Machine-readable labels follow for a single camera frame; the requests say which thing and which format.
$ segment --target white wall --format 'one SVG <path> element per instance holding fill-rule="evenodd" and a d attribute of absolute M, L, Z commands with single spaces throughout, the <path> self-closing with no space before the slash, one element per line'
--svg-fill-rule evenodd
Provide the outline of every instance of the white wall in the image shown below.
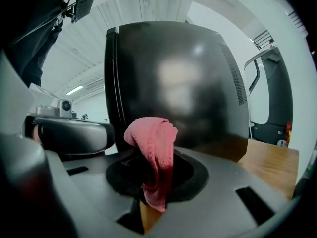
<path fill-rule="evenodd" d="M 264 25 L 283 56 L 293 95 L 290 148 L 299 150 L 297 181 L 303 175 L 317 137 L 317 74 L 305 39 L 275 0 L 238 0 Z"/>
<path fill-rule="evenodd" d="M 259 53 L 256 46 L 231 21 L 201 4 L 193 2 L 187 16 L 195 25 L 221 34 L 238 64 L 248 93 L 249 86 L 255 78 L 256 69 L 255 66 L 253 69 L 248 68 L 245 73 L 244 65 L 247 60 Z M 263 66 L 260 66 L 259 69 L 261 76 L 251 96 L 248 97 L 248 105 L 251 121 L 263 124 L 268 119 L 269 98 L 265 70 Z"/>
<path fill-rule="evenodd" d="M 78 118 L 81 118 L 83 114 L 87 114 L 89 118 L 88 121 L 109 123 L 108 108 L 104 93 L 73 104 L 72 110 L 77 113 Z M 116 144 L 105 150 L 106 155 L 117 152 Z"/>

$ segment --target wooden surface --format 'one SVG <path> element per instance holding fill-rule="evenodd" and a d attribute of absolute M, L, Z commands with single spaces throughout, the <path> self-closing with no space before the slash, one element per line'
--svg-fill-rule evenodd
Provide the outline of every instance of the wooden surface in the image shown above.
<path fill-rule="evenodd" d="M 298 161 L 297 150 L 249 140 L 247 153 L 238 164 L 290 200 L 296 185 Z"/>

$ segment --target towel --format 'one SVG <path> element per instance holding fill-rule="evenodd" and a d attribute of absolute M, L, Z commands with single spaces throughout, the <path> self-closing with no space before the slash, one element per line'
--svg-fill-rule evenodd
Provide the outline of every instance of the towel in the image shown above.
<path fill-rule="evenodd" d="M 151 164 L 154 177 L 142 185 L 146 202 L 154 209 L 164 212 L 166 198 L 172 190 L 174 141 L 177 129 L 167 119 L 144 117 L 129 125 L 124 140 L 139 147 Z"/>

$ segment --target ceiling light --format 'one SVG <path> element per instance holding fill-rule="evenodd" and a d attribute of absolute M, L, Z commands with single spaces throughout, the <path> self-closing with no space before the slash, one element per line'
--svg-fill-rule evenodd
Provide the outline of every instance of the ceiling light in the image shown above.
<path fill-rule="evenodd" d="M 82 88 L 83 88 L 82 85 L 77 86 L 75 89 L 73 89 L 70 92 L 66 93 L 66 95 L 71 95 L 72 93 L 74 93 L 74 92 L 76 92 L 76 91 L 78 91 L 79 89 L 82 89 Z"/>

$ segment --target ceiling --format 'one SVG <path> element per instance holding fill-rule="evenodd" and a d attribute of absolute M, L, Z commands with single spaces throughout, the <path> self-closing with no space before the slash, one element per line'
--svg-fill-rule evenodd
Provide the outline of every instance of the ceiling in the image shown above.
<path fill-rule="evenodd" d="M 64 22 L 43 66 L 42 87 L 75 102 L 101 93 L 107 30 L 141 21 L 185 22 L 192 1 L 94 0 L 89 15 L 75 24 Z M 79 85 L 84 88 L 66 96 Z"/>

